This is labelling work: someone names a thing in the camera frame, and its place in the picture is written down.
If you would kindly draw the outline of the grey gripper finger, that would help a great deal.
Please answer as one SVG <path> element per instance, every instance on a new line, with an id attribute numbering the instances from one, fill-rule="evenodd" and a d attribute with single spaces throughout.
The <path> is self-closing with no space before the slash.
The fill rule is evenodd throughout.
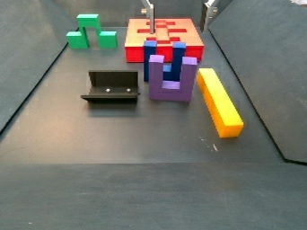
<path id="1" fill-rule="evenodd" d="M 149 0 L 140 0 L 142 4 L 141 14 L 149 19 L 149 33 L 154 33 L 154 6 Z"/>
<path id="2" fill-rule="evenodd" d="M 203 12 L 201 12 L 201 30 L 205 31 L 208 27 L 209 20 L 212 16 L 217 13 L 217 3 L 219 0 L 207 0 L 203 3 Z"/>

